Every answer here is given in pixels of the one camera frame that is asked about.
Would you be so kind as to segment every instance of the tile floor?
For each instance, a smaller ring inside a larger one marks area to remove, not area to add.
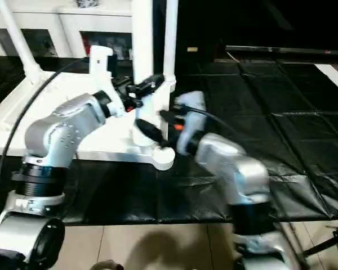
[[[304,248],[331,237],[335,222],[293,223]],[[238,255],[231,224],[174,224],[67,227],[54,270],[89,270],[98,260],[113,259],[125,270],[230,270]],[[338,270],[338,249],[308,259],[314,270]]]

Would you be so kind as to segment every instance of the black table surface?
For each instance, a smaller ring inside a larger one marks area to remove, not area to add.
[[[44,70],[70,59],[40,58]],[[71,72],[86,73],[79,64]],[[120,67],[119,75],[131,68]],[[230,124],[230,134],[207,121],[206,129],[239,142],[270,173],[274,209],[282,221],[338,219],[338,88],[314,65],[190,64],[178,66],[172,94],[200,90],[207,110]],[[0,102],[22,80],[18,58],[0,57]],[[8,157],[0,209],[13,189]],[[230,222],[216,178],[191,158],[177,156],[164,172],[148,164],[75,160],[65,185],[67,224]]]

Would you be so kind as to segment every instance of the white metal pole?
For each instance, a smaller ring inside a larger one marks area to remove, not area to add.
[[[135,84],[153,75],[153,0],[132,1],[132,46]],[[143,107],[136,109],[136,117],[154,122],[152,97],[142,99]],[[133,140],[139,146],[149,146],[151,139],[144,136],[136,126],[133,127]]]
[[[0,13],[4,18],[12,42],[14,43],[16,51],[20,56],[20,60],[23,63],[25,75],[32,83],[37,82],[41,68],[35,62],[33,54],[24,38],[23,33],[18,27],[6,0],[0,0]]]
[[[175,49],[178,17],[178,0],[167,0],[164,48],[164,75],[166,80],[174,81]]]

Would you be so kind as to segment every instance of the robotic arm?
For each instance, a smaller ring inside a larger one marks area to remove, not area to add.
[[[163,75],[154,75],[139,85],[130,78],[112,85],[103,75],[98,85],[102,90],[65,102],[26,131],[26,154],[12,176],[17,188],[8,194],[0,215],[0,270],[49,269],[55,264],[65,233],[55,216],[62,208],[64,179],[79,144],[106,118],[141,107],[140,99],[164,81]]]
[[[174,108],[175,113],[161,111],[176,134],[172,141],[164,140],[160,130],[148,122],[138,119],[136,124],[162,147],[171,146],[182,155],[194,157],[201,167],[217,176],[233,218],[234,244],[242,254],[234,269],[301,269],[289,243],[268,215],[272,203],[266,167],[247,156],[240,145],[203,131],[205,116],[195,112],[204,109],[201,92],[180,96]]]

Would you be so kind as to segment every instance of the white stand base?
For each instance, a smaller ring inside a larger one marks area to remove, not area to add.
[[[44,71],[43,80],[53,72]],[[8,139],[16,117],[25,106],[28,99],[42,84],[32,85],[25,78],[0,104],[0,155]],[[170,92],[175,87],[175,81],[164,82],[152,95],[154,111],[167,110]],[[23,156],[25,152],[24,135],[32,122],[50,115],[56,107],[66,100],[83,93],[97,92],[94,80],[89,74],[62,73],[56,77],[37,98],[24,116],[11,142],[8,155]],[[160,123],[161,130],[166,135],[167,125],[160,116],[153,116]],[[131,111],[121,118],[111,117],[106,124],[87,136],[79,146],[80,159],[128,161],[153,164],[159,170],[167,170],[173,165],[175,153],[173,149],[159,149],[156,144],[140,147],[134,144],[132,129],[135,112]]]

